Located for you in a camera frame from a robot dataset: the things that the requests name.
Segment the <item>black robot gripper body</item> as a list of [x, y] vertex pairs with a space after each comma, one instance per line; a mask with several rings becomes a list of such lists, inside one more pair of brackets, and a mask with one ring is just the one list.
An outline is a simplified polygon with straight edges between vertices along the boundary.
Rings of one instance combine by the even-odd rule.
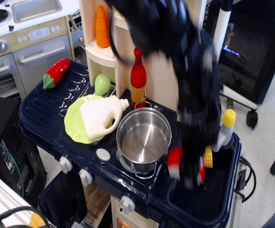
[[195, 126], [185, 124], [180, 115], [177, 119], [184, 164], [196, 165], [199, 157], [205, 152], [205, 147], [217, 142], [221, 115], [210, 114], [205, 122]]

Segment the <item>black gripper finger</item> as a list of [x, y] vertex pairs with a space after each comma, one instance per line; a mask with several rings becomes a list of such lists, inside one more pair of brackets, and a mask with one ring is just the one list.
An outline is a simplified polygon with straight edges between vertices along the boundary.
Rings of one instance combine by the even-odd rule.
[[187, 190], [192, 190], [194, 188], [193, 179], [193, 166], [189, 161], [180, 159], [180, 178], [184, 181], [185, 188]]

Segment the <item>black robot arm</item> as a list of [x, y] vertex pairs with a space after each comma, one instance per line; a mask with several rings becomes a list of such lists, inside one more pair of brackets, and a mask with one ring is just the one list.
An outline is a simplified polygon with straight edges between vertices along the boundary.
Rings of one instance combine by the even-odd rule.
[[223, 87], [210, 36], [190, 20], [182, 0], [109, 0], [126, 19], [132, 40], [145, 56], [162, 51], [171, 58], [178, 83], [178, 131], [184, 158], [180, 177], [192, 190], [204, 183], [201, 157], [220, 129]]

